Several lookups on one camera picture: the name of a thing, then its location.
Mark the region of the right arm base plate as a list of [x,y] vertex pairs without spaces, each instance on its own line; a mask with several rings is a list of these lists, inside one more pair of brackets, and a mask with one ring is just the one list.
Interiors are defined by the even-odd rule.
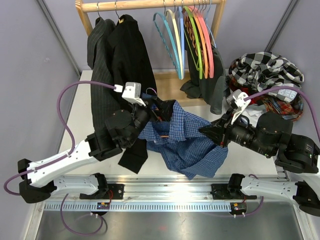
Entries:
[[256,200],[256,195],[245,195],[241,191],[231,192],[227,183],[213,183],[211,186],[212,198],[214,200]]

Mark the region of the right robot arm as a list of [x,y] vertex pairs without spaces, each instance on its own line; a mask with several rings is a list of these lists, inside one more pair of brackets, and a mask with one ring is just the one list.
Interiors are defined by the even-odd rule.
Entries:
[[285,171],[300,176],[300,181],[279,183],[240,173],[231,175],[227,194],[232,198],[249,196],[281,199],[296,205],[301,211],[320,215],[320,148],[306,136],[292,132],[293,122],[273,112],[262,114],[256,126],[240,119],[232,122],[232,111],[201,127],[199,132],[216,145],[227,147],[234,142],[268,159]]

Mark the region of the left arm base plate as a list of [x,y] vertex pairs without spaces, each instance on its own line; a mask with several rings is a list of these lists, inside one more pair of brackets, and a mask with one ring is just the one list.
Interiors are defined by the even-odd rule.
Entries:
[[79,198],[81,200],[122,200],[124,195],[124,184],[109,183],[106,189],[99,189],[97,192],[88,195],[81,193]]

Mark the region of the blue checked shirt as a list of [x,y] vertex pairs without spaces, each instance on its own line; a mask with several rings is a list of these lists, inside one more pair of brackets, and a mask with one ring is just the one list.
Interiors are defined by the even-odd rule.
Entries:
[[209,123],[185,111],[176,101],[171,120],[148,122],[139,138],[146,141],[149,151],[161,154],[169,170],[183,174],[189,180],[197,175],[212,178],[227,158],[228,148],[214,144],[198,131]]

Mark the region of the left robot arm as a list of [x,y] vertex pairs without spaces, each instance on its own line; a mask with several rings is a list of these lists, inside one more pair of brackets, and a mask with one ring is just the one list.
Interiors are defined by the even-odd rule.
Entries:
[[88,135],[74,149],[40,161],[21,159],[18,172],[22,181],[19,194],[28,204],[39,203],[53,195],[79,194],[81,199],[95,200],[109,196],[107,179],[102,173],[89,176],[66,176],[79,167],[102,162],[122,153],[136,143],[149,122],[168,122],[174,100],[151,96],[132,104],[132,112],[115,111],[105,120],[102,129]]

